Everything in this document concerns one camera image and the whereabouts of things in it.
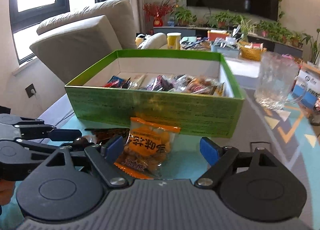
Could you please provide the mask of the person's left hand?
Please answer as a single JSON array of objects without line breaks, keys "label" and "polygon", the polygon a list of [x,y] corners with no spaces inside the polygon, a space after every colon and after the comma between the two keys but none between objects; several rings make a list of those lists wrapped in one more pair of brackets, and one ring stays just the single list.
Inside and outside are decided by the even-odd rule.
[{"label": "person's left hand", "polygon": [[0,205],[4,206],[7,205],[15,190],[15,183],[13,181],[6,181],[4,179],[0,180]]}]

